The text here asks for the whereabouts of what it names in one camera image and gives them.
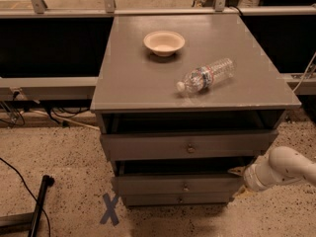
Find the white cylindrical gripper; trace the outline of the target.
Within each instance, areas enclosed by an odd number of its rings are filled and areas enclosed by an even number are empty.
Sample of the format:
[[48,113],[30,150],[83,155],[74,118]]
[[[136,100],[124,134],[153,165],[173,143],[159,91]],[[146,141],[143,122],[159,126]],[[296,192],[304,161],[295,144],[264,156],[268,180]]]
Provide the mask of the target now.
[[263,192],[269,188],[269,186],[264,185],[256,174],[256,164],[252,164],[249,167],[240,166],[240,167],[234,167],[228,170],[229,174],[233,174],[239,177],[244,178],[245,185],[242,186],[236,193],[235,196],[237,198],[247,198],[249,197],[252,192]]

